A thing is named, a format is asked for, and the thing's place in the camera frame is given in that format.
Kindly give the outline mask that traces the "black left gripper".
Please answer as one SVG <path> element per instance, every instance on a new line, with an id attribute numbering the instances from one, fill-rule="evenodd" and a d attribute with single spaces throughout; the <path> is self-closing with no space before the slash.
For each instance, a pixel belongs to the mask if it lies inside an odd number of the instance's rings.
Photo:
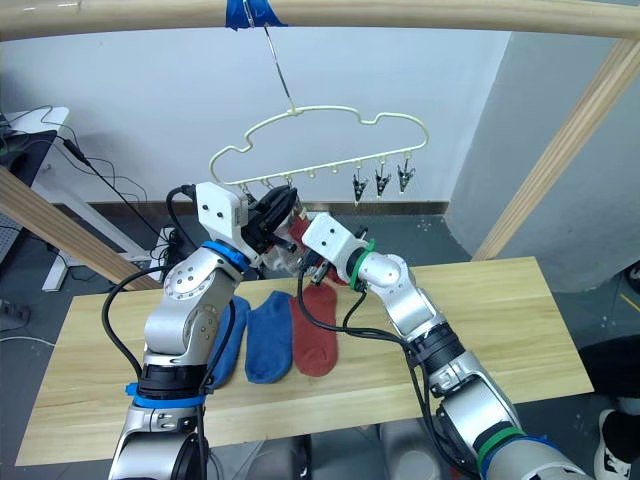
<path id="1" fill-rule="evenodd" d="M 257 253 L 265 253 L 271 246 L 268 236 L 290 214 L 295 205 L 295 189 L 283 185 L 271 189 L 261 200 L 248 207 L 248 221 L 243 227 L 243 240 Z M 295 244 L 274 236 L 273 243 L 284 250 L 294 250 Z"/>

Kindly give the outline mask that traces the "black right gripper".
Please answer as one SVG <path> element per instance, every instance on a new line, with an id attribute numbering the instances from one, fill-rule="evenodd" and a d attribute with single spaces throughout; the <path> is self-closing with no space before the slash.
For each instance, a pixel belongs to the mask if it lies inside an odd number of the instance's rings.
<path id="1" fill-rule="evenodd" d="M 306 273 L 309 269 L 316 269 L 312 276 L 312 284 L 319 286 L 327 275 L 329 262 L 315 251 L 306 251 L 301 259 L 299 270 Z"/>

